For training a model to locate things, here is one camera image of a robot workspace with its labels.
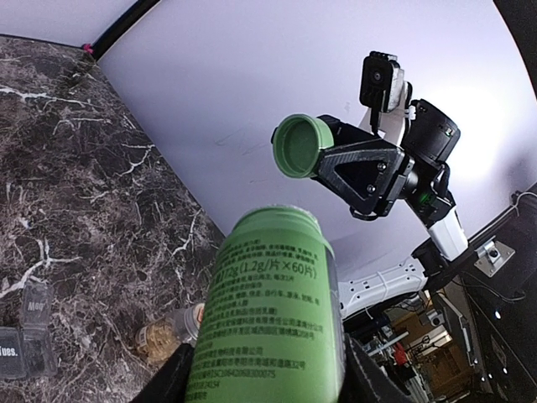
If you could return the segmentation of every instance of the red object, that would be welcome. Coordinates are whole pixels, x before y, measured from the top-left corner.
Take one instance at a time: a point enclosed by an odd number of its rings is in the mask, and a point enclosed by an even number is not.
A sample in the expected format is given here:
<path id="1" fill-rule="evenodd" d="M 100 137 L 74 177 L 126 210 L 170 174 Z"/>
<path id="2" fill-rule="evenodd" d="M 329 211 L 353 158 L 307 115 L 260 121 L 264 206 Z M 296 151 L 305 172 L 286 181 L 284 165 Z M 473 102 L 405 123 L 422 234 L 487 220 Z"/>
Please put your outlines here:
<path id="1" fill-rule="evenodd" d="M 82 49 L 90 55 L 93 55 L 93 48 L 91 47 L 91 44 L 84 44 L 84 46 L 82 46 Z"/>
<path id="2" fill-rule="evenodd" d="M 395 363 L 397 363 L 397 365 L 405 365 L 409 362 L 409 358 L 407 357 L 406 352 L 404 351 L 404 348 L 401 343 L 395 344 L 394 358 Z"/>

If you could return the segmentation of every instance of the green bottle cap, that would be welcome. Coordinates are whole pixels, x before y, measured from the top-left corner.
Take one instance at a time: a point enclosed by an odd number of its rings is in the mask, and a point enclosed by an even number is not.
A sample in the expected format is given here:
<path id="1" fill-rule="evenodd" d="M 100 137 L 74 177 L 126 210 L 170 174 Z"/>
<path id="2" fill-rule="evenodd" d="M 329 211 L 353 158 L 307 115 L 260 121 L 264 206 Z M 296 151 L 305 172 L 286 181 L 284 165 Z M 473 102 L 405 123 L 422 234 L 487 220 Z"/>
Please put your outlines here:
<path id="1" fill-rule="evenodd" d="M 308 115 L 290 115 L 274 133 L 276 165 L 290 178 L 311 178 L 322 149 L 334 145 L 328 125 Z"/>

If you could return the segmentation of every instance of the green bottle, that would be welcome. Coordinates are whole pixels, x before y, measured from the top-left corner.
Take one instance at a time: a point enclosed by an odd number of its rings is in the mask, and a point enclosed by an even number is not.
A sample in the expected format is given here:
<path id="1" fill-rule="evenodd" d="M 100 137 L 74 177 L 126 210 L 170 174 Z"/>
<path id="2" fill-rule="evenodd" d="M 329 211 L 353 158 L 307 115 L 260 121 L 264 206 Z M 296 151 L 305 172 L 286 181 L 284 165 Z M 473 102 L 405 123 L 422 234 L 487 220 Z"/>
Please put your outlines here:
<path id="1" fill-rule="evenodd" d="M 344 375 L 330 244 L 316 219 L 266 207 L 222 245 L 186 401 L 336 403 Z"/>

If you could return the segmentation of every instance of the white wall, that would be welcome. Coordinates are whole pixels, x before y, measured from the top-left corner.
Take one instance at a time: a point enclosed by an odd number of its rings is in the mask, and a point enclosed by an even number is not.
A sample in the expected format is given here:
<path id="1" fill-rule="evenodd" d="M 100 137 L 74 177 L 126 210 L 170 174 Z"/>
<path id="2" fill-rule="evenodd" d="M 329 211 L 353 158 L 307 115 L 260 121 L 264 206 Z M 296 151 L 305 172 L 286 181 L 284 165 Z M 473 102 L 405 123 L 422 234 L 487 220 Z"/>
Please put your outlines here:
<path id="1" fill-rule="evenodd" d="M 130 3 L 2 0 L 0 34 L 79 45 Z M 395 263 L 426 232 L 402 202 L 376 222 L 351 219 L 315 182 L 283 177 L 269 139 L 291 113 L 357 124 L 370 50 L 398 55 L 414 95 L 461 128 L 451 189 L 469 234 L 511 191 L 537 181 L 534 94 L 492 1 L 164 0 L 101 65 L 224 233 L 253 207 L 302 206 L 320 219 L 349 279 Z"/>
<path id="2" fill-rule="evenodd" d="M 135 0 L 0 0 L 0 34 L 82 46 Z"/>

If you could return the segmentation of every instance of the black marble surface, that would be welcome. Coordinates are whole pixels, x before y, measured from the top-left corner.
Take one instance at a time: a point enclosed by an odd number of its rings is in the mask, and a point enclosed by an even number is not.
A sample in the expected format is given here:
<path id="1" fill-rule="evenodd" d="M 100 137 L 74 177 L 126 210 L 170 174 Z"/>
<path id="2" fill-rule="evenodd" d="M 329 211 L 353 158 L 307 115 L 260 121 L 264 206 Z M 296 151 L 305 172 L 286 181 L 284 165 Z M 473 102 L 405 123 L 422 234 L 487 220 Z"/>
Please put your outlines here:
<path id="1" fill-rule="evenodd" d="M 0 37 L 0 326 L 51 284 L 53 378 L 0 401 L 124 402 L 144 323 L 206 296 L 222 235 L 82 50 Z"/>

